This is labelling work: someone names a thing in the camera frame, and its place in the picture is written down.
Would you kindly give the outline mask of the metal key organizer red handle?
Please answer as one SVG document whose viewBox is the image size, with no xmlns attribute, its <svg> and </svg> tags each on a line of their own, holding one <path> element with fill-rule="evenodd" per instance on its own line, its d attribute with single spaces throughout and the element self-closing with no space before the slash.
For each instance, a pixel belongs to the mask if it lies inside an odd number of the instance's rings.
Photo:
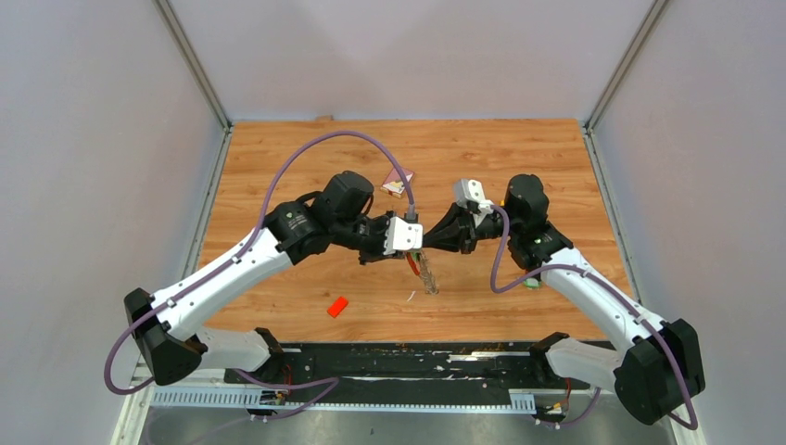
<svg viewBox="0 0 786 445">
<path fill-rule="evenodd" d="M 425 293 L 437 295 L 439 292 L 437 279 L 430 268 L 429 260 L 423 250 L 408 251 L 405 255 L 412 272 L 423 282 Z"/>
</svg>

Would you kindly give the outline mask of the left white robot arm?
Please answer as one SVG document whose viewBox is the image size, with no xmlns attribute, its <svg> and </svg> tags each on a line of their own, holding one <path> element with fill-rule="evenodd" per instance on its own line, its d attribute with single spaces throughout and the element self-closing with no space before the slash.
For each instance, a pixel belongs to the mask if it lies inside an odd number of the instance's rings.
<svg viewBox="0 0 786 445">
<path fill-rule="evenodd" d="M 132 337 L 159 386 L 200 369 L 240 369 L 262 383 L 276 381 L 284 358 L 266 328 L 249 332 L 207 328 L 216 312 L 263 280 L 336 245 L 359 253 L 359 262 L 392 257 L 389 210 L 374 218 L 374 188 L 363 176 L 334 175 L 322 191 L 278 204 L 237 245 L 172 286 L 148 293 L 137 288 L 124 304 Z"/>
</svg>

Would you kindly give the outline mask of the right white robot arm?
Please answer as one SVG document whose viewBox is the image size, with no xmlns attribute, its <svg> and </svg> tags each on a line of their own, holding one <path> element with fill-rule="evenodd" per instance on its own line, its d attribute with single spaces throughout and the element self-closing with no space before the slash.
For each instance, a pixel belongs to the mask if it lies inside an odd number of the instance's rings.
<svg viewBox="0 0 786 445">
<path fill-rule="evenodd" d="M 605 349 L 555 332 L 530 347 L 529 373 L 552 387 L 578 380 L 614 392 L 639 422 L 668 416 L 689 429 L 699 426 L 692 398 L 705 388 L 696 330 L 669 322 L 626 296 L 590 265 L 574 243 L 550 222 L 549 198 L 536 175 L 518 174 L 502 205 L 486 198 L 477 180 L 453 187 L 454 203 L 423 238 L 426 248 L 469 254 L 481 240 L 500 245 L 490 288 L 501 294 L 534 278 L 578 307 L 606 335 Z"/>
</svg>

